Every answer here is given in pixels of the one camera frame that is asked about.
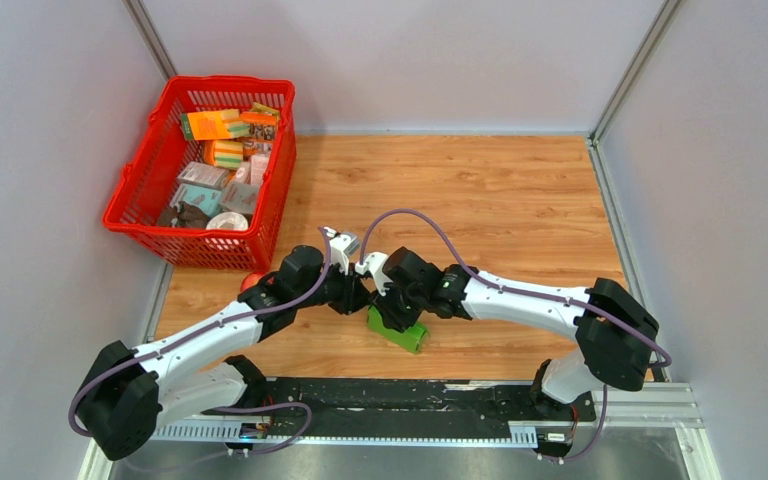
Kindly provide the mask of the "green paper box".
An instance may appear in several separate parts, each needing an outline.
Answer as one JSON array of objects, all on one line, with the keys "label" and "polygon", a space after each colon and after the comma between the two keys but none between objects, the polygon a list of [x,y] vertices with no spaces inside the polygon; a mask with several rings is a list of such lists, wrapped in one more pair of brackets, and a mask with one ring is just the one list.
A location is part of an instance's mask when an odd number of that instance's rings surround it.
[{"label": "green paper box", "polygon": [[411,354],[419,354],[430,335],[427,327],[419,322],[403,332],[386,327],[382,314],[374,306],[367,309],[366,324],[371,331]]}]

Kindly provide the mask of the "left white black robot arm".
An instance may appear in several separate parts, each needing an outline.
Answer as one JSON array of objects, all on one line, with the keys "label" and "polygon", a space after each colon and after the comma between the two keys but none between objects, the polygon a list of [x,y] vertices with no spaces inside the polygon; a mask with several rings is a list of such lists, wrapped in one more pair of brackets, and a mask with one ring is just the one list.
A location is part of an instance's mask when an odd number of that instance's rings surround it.
[{"label": "left white black robot arm", "polygon": [[351,262],[336,239],[324,251],[300,245],[207,319],[136,347],[106,345],[71,401],[71,428],[118,461],[157,429],[191,415],[264,411],[263,376],[240,349],[290,326],[304,308],[327,306],[341,315],[365,308],[370,265]]}]

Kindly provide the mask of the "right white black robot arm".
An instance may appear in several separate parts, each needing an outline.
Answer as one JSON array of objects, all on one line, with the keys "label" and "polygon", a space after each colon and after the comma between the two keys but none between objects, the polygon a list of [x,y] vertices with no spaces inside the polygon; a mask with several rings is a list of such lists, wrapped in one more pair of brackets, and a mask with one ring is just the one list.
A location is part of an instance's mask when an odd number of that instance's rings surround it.
[{"label": "right white black robot arm", "polygon": [[535,374],[530,404],[543,418],[558,417],[600,386],[637,392],[646,380],[658,324],[613,280],[599,278],[591,287],[518,282],[472,266],[440,269],[405,247],[368,254],[355,270],[373,280],[373,303],[395,330],[429,312],[508,321],[575,342],[575,350],[545,361]]}]

